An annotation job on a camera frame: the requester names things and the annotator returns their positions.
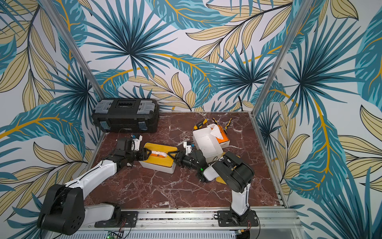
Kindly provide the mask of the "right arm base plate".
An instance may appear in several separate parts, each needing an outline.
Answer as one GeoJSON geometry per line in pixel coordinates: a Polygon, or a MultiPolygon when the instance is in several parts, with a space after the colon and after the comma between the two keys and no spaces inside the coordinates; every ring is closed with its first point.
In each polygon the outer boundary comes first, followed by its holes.
{"type": "Polygon", "coordinates": [[[247,210],[243,215],[239,216],[232,210],[217,211],[213,216],[218,220],[220,227],[257,227],[259,226],[259,218],[253,210],[247,210]]]}

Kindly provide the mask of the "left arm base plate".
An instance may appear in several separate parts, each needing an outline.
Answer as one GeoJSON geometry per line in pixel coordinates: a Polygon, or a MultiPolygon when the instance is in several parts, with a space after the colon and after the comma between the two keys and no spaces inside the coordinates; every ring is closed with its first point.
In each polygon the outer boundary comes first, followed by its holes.
{"type": "Polygon", "coordinates": [[[112,218],[95,223],[95,228],[135,228],[138,211],[121,211],[114,213],[112,218]]]}

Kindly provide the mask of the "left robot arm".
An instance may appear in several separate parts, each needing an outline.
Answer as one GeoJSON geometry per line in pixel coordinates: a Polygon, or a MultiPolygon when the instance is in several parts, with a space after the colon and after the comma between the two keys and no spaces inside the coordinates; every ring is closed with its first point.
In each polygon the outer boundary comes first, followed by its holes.
{"type": "Polygon", "coordinates": [[[108,178],[135,161],[145,161],[151,150],[140,148],[140,139],[122,138],[115,149],[85,174],[65,184],[51,186],[44,199],[37,227],[41,230],[73,235],[82,225],[122,227],[132,223],[113,203],[85,206],[85,198],[108,178]]]}

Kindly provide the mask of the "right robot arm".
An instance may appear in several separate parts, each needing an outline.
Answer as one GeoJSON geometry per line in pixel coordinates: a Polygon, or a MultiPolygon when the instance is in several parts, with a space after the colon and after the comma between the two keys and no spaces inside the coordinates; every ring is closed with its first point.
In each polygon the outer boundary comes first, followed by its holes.
{"type": "Polygon", "coordinates": [[[235,225],[243,223],[250,212],[249,190],[254,177],[253,169],[232,152],[208,163],[201,150],[187,153],[177,150],[168,153],[175,164],[181,168],[194,169],[199,181],[208,183],[221,178],[232,192],[229,222],[235,225]]]}

